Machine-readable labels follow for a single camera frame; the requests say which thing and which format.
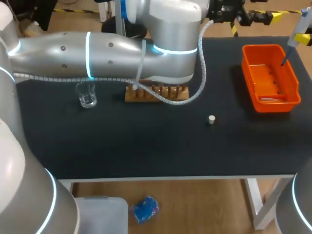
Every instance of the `glowing blue light ring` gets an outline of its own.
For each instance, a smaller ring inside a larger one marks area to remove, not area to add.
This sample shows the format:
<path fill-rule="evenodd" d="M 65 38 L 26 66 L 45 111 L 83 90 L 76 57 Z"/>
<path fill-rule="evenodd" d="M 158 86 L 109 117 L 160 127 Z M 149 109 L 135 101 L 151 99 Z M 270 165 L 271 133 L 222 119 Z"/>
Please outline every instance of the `glowing blue light ring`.
<path fill-rule="evenodd" d="M 15 80 L 14 80 L 13 76 L 12 76 L 7 70 L 5 70 L 3 67 L 0 67 L 0 70 L 1 70 L 1 71 L 4 71 L 6 74 L 8 74 L 9 77 L 10 77 L 10 78 L 13 80 L 13 82 L 15 83 Z"/>
<path fill-rule="evenodd" d="M 197 51 L 197 48 L 193 49 L 193 50 L 189 50 L 189 51 L 165 50 L 165 49 L 161 49 L 155 45 L 154 45 L 154 49 L 158 50 L 159 52 L 163 52 L 164 54 L 172 54 L 172 55 L 188 55 L 188 54 L 195 53 Z"/>
<path fill-rule="evenodd" d="M 14 49 L 12 49 L 11 51 L 9 51 L 8 55 L 9 55 L 9 56 L 14 55 L 19 49 L 20 49 L 20 41 L 19 41 L 19 44 L 18 44 Z"/>
<path fill-rule="evenodd" d="M 55 180 L 54 180 L 53 176 L 51 175 L 51 173 L 48 170 L 47 170 L 47 172 L 50 175 L 51 180 L 52 180 L 52 184 L 53 184 L 53 199 L 52 199 L 52 204 L 51 204 L 51 208 L 49 210 L 49 213 L 48 213 L 47 217 L 45 218 L 45 221 L 43 222 L 43 224 L 39 228 L 39 230 L 36 232 L 36 234 L 41 234 L 43 229 L 47 226 L 47 224 L 48 224 L 48 222 L 49 222 L 49 220 L 50 220 L 50 218 L 52 216 L 52 213 L 53 213 L 53 210 L 54 210 L 54 207 L 55 207 L 55 203 L 56 203 L 56 200 L 57 200 L 57 186 L 55 184 Z"/>
<path fill-rule="evenodd" d="M 310 225 L 310 223 L 306 220 L 306 218 L 303 216 L 299 206 L 298 206 L 298 203 L 297 203 L 297 200 L 296 200 L 296 196 L 294 194 L 294 182 L 296 180 L 296 176 L 297 174 L 294 176 L 293 178 L 293 181 L 292 181 L 292 198 L 293 198 L 293 202 L 294 202 L 294 206 L 296 207 L 298 213 L 299 213 L 299 216 L 301 217 L 302 221 L 306 224 L 306 226 L 312 231 L 312 226 Z"/>
<path fill-rule="evenodd" d="M 120 0 L 120 7 L 121 7 L 121 17 L 123 19 L 126 19 L 128 20 L 128 17 L 127 17 L 127 8 L 126 8 L 126 0 Z"/>
<path fill-rule="evenodd" d="M 92 79 L 91 72 L 90 72 L 90 46 L 89 46 L 89 41 L 90 41 L 90 34 L 91 32 L 87 32 L 86 36 L 86 69 L 87 69 L 87 75 L 90 79 Z"/>

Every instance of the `wooden floor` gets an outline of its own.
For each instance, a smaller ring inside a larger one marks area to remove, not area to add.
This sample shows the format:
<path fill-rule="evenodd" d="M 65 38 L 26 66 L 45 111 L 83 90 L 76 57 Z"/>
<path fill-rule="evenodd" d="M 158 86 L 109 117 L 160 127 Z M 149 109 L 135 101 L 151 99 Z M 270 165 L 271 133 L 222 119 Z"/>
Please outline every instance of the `wooden floor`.
<path fill-rule="evenodd" d="M 122 197 L 129 207 L 147 195 L 155 198 L 159 213 L 141 226 L 129 216 L 129 234 L 277 234 L 274 222 L 254 231 L 239 179 L 80 183 L 73 194 Z"/>
<path fill-rule="evenodd" d="M 311 0 L 269 0 L 268 3 L 250 3 L 247 10 L 300 10 Z M 58 3 L 57 8 L 98 10 L 93 0 L 78 0 L 72 5 Z M 300 18 L 299 14 L 284 14 L 281 22 L 264 26 L 252 24 L 241 27 L 236 22 L 239 36 L 288 36 Z M 49 32 L 100 31 L 98 14 L 53 13 Z M 232 37 L 228 23 L 209 28 L 206 37 Z M 310 60 L 312 48 L 298 46 L 301 59 L 312 76 Z M 274 183 L 260 179 L 262 195 Z M 149 222 L 138 226 L 129 217 L 129 234 L 277 234 L 274 222 L 262 232 L 253 230 L 250 207 L 241 180 L 192 180 L 192 181 L 141 181 L 80 183 L 74 188 L 75 196 L 107 195 L 122 197 L 131 206 L 146 195 L 153 196 L 160 205 L 160 212 Z"/>

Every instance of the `blue plastic bag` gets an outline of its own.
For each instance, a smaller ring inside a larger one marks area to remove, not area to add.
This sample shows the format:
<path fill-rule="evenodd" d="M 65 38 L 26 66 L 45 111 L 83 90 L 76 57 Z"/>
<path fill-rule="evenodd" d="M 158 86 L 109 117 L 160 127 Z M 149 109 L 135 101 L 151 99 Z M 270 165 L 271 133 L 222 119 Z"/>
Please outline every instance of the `blue plastic bag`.
<path fill-rule="evenodd" d="M 159 211 L 159 207 L 154 198 L 147 196 L 143 201 L 132 206 L 131 211 L 134 213 L 137 222 L 142 224 L 152 218 Z"/>

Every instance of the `wooden test tube rack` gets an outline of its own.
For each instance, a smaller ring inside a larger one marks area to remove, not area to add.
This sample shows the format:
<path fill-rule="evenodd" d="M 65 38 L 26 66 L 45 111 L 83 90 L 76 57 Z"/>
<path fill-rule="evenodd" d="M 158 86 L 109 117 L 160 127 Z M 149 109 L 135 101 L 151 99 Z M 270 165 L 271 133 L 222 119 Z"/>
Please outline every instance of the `wooden test tube rack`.
<path fill-rule="evenodd" d="M 148 88 L 172 101 L 183 101 L 190 98 L 187 86 L 152 85 Z M 139 87 L 137 90 L 133 90 L 132 85 L 129 84 L 126 87 L 125 102 L 160 102 L 160 100 Z"/>

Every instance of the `plastic container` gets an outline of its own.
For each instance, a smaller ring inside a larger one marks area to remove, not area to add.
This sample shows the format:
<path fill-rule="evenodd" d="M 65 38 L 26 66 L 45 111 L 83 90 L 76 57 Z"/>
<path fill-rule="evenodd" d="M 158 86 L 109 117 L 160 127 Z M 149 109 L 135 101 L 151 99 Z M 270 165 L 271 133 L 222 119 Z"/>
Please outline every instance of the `plastic container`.
<path fill-rule="evenodd" d="M 281 66 L 284 58 L 280 45 L 243 46 L 242 70 L 253 106 L 260 113 L 289 112 L 301 101 L 291 64 L 286 61 Z"/>
<path fill-rule="evenodd" d="M 118 197 L 76 198 L 80 225 L 78 234 L 127 234 L 128 204 Z"/>

